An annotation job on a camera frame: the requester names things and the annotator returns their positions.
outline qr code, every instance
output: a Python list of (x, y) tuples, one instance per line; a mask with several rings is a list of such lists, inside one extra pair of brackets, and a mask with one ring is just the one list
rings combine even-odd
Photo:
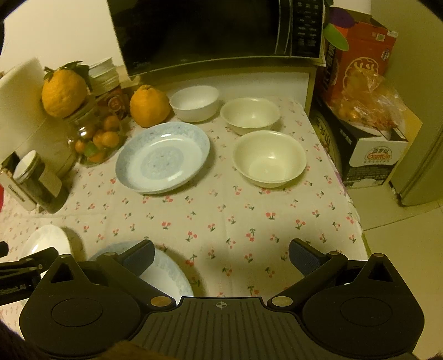
[(384, 41), (385, 40), (386, 35), (383, 34), (377, 34), (375, 40), (377, 41)]

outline plastic bag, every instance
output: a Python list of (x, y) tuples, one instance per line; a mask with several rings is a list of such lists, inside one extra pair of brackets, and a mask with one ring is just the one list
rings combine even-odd
[(368, 69), (355, 69), (347, 79), (342, 96), (332, 103), (341, 120), (390, 131), (404, 126), (406, 106), (385, 78)]

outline microwave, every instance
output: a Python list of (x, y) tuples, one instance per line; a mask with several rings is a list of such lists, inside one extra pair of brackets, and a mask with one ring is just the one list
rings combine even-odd
[(220, 59), (320, 58), (323, 0), (108, 0), (130, 76)]

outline blue and white plate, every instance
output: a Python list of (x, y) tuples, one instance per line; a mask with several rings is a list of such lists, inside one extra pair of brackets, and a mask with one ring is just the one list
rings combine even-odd
[[(95, 260), (98, 255), (104, 254), (107, 251), (115, 251), (121, 254), (137, 243), (138, 241), (129, 241), (108, 245), (92, 256), (90, 260)], [(140, 275), (140, 278), (158, 290), (173, 297), (177, 304), (180, 302), (182, 296), (194, 296), (191, 285), (183, 271), (161, 250), (155, 250), (154, 262)]]
[(117, 159), (117, 179), (140, 194), (178, 188), (199, 172), (208, 157), (209, 138), (184, 122), (153, 126), (128, 142)]

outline jar label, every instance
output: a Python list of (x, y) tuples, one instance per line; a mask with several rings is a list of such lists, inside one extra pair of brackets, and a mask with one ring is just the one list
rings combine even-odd
[(42, 175), (40, 175), (39, 181), (46, 189), (48, 189), (53, 197), (58, 196), (58, 194), (60, 193), (60, 189), (62, 188), (62, 181), (58, 178), (57, 175), (49, 170), (47, 166), (45, 166)]

